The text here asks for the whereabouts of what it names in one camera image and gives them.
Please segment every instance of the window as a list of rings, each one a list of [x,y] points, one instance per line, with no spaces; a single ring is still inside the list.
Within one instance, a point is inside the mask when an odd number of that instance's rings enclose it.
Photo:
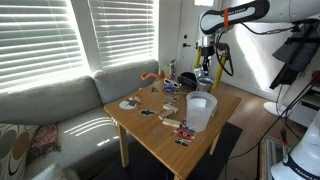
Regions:
[[[68,0],[0,0],[0,92],[89,73]]]
[[[214,0],[194,0],[196,6],[213,6]]]
[[[157,0],[89,0],[103,67],[158,59]]]

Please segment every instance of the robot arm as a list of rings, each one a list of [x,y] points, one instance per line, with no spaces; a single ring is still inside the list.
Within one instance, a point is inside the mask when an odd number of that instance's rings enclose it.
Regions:
[[[214,54],[215,35],[243,22],[301,23],[320,19],[319,0],[256,0],[223,11],[208,10],[200,16],[199,41],[202,67],[208,75],[210,56]]]

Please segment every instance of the patterned pillow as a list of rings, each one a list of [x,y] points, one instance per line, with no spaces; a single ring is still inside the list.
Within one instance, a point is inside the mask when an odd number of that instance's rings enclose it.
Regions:
[[[36,132],[29,150],[27,164],[35,158],[46,155],[51,151],[60,151],[58,144],[58,131],[56,124],[41,126]]]
[[[27,152],[38,127],[0,124],[0,179],[23,179]]]

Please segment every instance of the table leg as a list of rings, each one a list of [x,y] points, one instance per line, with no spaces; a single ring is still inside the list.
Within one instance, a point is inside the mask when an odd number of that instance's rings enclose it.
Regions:
[[[217,142],[218,142],[220,133],[221,133],[221,131],[217,134],[217,136],[214,138],[214,140],[213,140],[213,142],[212,142],[212,145],[211,145],[211,148],[210,148],[210,152],[209,152],[210,155],[213,154],[213,151],[214,151],[214,149],[216,148],[216,145],[217,145]]]
[[[182,179],[180,179],[177,175],[174,175],[174,179],[173,180],[182,180]]]
[[[128,136],[126,130],[118,123],[119,131],[119,143],[121,152],[122,167],[129,165],[129,154],[128,154]]]

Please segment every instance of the sunlight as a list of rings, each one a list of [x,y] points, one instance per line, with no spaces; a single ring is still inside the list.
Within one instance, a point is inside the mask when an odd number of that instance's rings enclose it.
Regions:
[[[235,27],[236,39],[245,55],[245,60],[250,66],[260,88],[266,89],[269,87],[268,74],[263,64],[263,59],[260,57],[259,50],[256,47],[257,42],[254,42],[248,33],[250,32],[241,26]]]
[[[97,146],[102,146],[102,145],[106,144],[109,141],[110,141],[110,139],[107,139],[105,141],[101,141],[100,143],[97,144]]]
[[[101,118],[96,118],[96,119],[87,121],[78,126],[75,126],[69,130],[64,131],[64,133],[68,133],[70,135],[75,134],[75,136],[80,136],[81,134],[84,134],[86,132],[99,128],[101,126],[110,126],[110,125],[116,126],[111,118],[101,117]]]

